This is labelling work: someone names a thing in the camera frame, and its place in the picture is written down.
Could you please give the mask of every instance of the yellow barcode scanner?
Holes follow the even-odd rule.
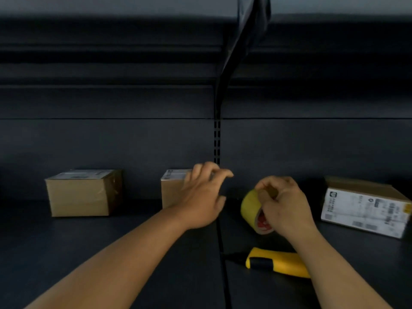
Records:
[[[246,265],[248,269],[270,270],[310,279],[309,272],[297,253],[278,252],[254,247],[249,254],[235,253],[228,255],[226,259]]]

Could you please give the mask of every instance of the white cardboard box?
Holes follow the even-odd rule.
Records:
[[[400,239],[411,201],[391,185],[327,177],[321,219]]]

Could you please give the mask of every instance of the left hand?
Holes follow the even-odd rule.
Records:
[[[186,229],[201,228],[216,220],[226,201],[219,190],[227,177],[233,177],[232,171],[220,169],[211,161],[196,164],[186,174],[182,197],[174,206]]]

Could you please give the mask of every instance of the yellow tape roll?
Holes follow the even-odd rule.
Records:
[[[240,214],[247,223],[258,234],[268,234],[273,232],[273,228],[267,222],[265,214],[262,211],[262,205],[259,202],[258,192],[252,190],[246,194],[240,206]]]

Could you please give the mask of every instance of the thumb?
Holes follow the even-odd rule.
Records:
[[[226,202],[226,196],[219,196],[216,200],[215,208],[220,213],[224,207],[224,203]]]
[[[257,191],[257,198],[262,206],[266,203],[273,203],[272,197],[270,197],[269,193],[265,189],[260,189]]]

